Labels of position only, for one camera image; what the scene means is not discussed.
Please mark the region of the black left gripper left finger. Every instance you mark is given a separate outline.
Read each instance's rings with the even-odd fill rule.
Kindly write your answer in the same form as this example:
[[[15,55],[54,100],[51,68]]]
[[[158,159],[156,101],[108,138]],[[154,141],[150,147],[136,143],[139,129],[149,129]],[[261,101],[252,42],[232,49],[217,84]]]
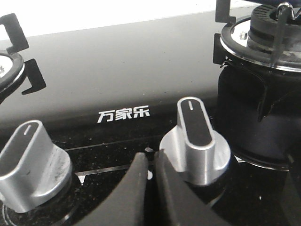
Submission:
[[[76,226],[142,226],[148,160],[138,152],[113,191]]]

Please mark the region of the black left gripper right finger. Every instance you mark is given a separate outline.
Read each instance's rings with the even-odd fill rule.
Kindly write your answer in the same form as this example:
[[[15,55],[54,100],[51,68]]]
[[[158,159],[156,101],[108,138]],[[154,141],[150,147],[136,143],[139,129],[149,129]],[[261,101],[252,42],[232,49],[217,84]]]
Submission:
[[[228,226],[206,206],[175,171],[164,151],[155,153],[160,202],[169,226]]]

